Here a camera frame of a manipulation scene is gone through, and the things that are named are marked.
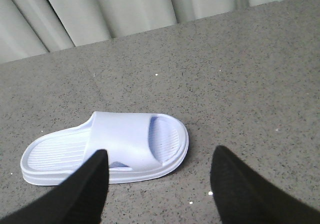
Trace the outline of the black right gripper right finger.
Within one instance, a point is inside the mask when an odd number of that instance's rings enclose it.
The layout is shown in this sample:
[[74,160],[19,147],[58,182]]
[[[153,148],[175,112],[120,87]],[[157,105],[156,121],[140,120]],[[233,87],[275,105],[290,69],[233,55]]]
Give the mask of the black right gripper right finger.
[[320,212],[285,193],[218,145],[210,185],[224,224],[318,224]]

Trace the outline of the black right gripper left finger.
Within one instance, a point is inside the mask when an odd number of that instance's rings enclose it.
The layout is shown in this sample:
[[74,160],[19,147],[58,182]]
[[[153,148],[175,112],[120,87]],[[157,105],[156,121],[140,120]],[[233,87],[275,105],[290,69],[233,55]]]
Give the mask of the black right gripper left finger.
[[99,224],[109,188],[108,155],[96,151],[44,196],[1,219],[2,224]]

